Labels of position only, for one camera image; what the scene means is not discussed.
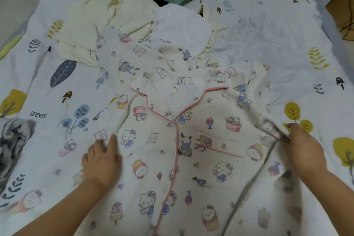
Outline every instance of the left hand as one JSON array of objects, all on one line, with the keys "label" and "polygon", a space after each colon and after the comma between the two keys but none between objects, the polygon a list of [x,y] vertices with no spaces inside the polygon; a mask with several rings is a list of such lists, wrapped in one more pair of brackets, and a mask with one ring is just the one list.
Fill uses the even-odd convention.
[{"label": "left hand", "polygon": [[82,157],[83,183],[93,182],[99,187],[102,195],[105,195],[118,181],[122,156],[117,154],[117,137],[111,135],[107,150],[104,151],[103,140],[89,147]]}]

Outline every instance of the right hand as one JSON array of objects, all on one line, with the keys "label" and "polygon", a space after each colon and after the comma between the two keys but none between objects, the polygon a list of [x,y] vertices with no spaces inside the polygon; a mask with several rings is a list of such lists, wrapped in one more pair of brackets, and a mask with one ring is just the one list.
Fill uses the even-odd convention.
[{"label": "right hand", "polygon": [[83,182],[94,183],[105,195],[118,181],[122,169],[122,156],[117,154],[117,136],[111,135],[107,150],[103,140],[89,147],[82,157]]},{"label": "right hand", "polygon": [[322,146],[299,124],[289,123],[290,140],[286,138],[286,154],[293,169],[305,183],[318,173],[327,171],[327,163]]}]

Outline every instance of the white bedsheet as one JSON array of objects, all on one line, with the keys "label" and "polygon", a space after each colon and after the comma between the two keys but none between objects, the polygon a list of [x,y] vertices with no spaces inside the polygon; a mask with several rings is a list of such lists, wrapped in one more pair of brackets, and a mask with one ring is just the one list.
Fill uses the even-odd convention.
[{"label": "white bedsheet", "polygon": [[[60,32],[61,26],[67,21],[70,5],[78,1],[41,0],[29,21],[27,32],[0,63],[2,86],[0,100],[4,101],[0,105],[0,113],[3,114],[4,109],[7,109],[9,117],[29,118],[37,122],[35,133],[24,147],[21,158],[13,171],[6,196],[0,198],[0,207],[7,203],[9,205],[15,202],[21,203],[21,198],[28,192],[45,190],[40,193],[41,196],[38,196],[38,203],[35,207],[27,211],[25,211],[26,208],[22,208],[21,213],[12,216],[8,213],[0,213],[2,224],[0,234],[4,236],[15,233],[72,190],[75,179],[80,179],[74,178],[73,180],[73,176],[81,169],[82,154],[95,139],[94,134],[99,131],[100,122],[107,122],[111,118],[114,120],[115,117],[110,116],[104,109],[109,101],[117,96],[117,93],[108,87],[104,78],[99,80],[102,77],[100,69],[70,61],[64,62],[60,57],[57,43],[51,39],[52,33]],[[340,139],[339,142],[345,142],[347,145],[339,144],[335,151],[333,140],[342,137],[353,139],[350,128],[354,115],[352,109],[354,90],[331,53],[331,43],[321,30],[320,20],[314,17],[318,14],[315,2],[313,0],[193,0],[186,7],[198,9],[201,2],[210,11],[209,20],[225,27],[236,24],[236,19],[241,17],[248,18],[266,11],[279,24],[291,24],[292,28],[295,28],[296,32],[302,36],[299,54],[312,57],[308,59],[309,66],[323,68],[324,64],[329,64],[323,69],[327,81],[318,82],[316,84],[318,86],[313,86],[315,89],[311,88],[310,91],[304,89],[302,97],[291,99],[291,101],[301,108],[300,120],[309,120],[312,123],[311,134],[323,144],[329,168],[352,188],[349,167],[343,166],[338,155],[343,156],[344,159],[343,153],[346,150],[354,151],[354,141]],[[29,48],[29,43],[33,39],[41,42],[41,46],[35,51]],[[311,61],[319,63],[322,60],[324,61],[318,65],[310,63]],[[343,88],[337,85],[337,77],[344,81]],[[13,89],[28,94],[27,99],[21,101],[8,96]],[[72,92],[70,99],[64,100],[65,94],[69,91]],[[284,123],[293,121],[284,113],[286,102],[274,103],[270,110],[273,116]],[[83,116],[83,118],[88,118],[89,122],[86,125],[82,123],[77,126],[73,133],[86,133],[86,141],[80,141],[80,145],[77,146],[72,145],[71,152],[64,157],[58,157],[58,152],[68,143],[67,131],[60,121],[64,118],[73,118],[75,110],[82,105],[89,105],[89,113]],[[117,133],[119,126],[119,123],[112,121],[112,125],[105,131],[108,135]],[[22,182],[20,188],[13,186],[18,182]],[[119,192],[119,190],[117,186],[113,192]],[[305,188],[302,199],[303,235],[335,235],[323,209]],[[96,208],[100,207],[112,208],[112,205],[106,205],[103,201]],[[78,235],[87,233],[93,221],[87,219],[78,231]]]}]

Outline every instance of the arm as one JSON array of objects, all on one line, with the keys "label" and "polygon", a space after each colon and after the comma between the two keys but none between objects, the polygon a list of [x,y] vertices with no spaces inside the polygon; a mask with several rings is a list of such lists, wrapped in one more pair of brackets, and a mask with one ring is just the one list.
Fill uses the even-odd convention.
[{"label": "arm", "polygon": [[354,192],[327,171],[322,146],[298,124],[288,125],[291,140],[286,147],[289,161],[329,216],[339,236],[353,235]]},{"label": "arm", "polygon": [[116,184],[122,160],[116,153],[115,135],[111,136],[106,152],[102,140],[97,140],[82,157],[81,185],[13,236],[74,235],[95,204]]}]

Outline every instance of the hand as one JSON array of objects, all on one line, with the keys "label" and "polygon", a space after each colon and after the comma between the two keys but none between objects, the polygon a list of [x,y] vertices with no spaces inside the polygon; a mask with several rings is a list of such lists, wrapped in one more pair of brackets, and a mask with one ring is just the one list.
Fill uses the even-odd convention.
[{"label": "hand", "polygon": [[299,124],[289,123],[288,128],[290,140],[285,139],[286,154],[291,166],[306,184],[309,178],[327,171],[323,148],[315,138],[303,131]]},{"label": "hand", "polygon": [[96,140],[87,150],[87,154],[82,156],[82,182],[91,181],[104,196],[118,181],[122,156],[117,154],[116,135],[111,135],[106,151],[102,143],[103,140]]}]

